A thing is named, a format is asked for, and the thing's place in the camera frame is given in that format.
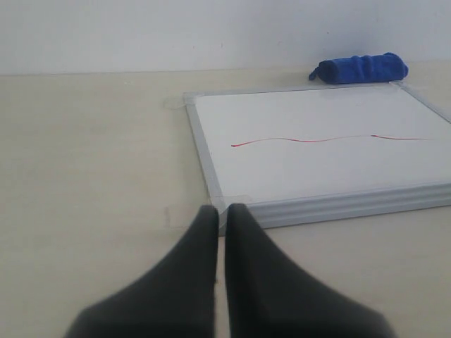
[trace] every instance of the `blue cloth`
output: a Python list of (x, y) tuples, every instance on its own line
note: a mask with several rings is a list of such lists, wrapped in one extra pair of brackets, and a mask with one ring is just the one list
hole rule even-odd
[(310, 74), (309, 79), (315, 80), (318, 75), (320, 79), (330, 85), (389, 82), (402, 80), (408, 73), (409, 68), (398, 55), (385, 53), (376, 56), (353, 56), (322, 61)]

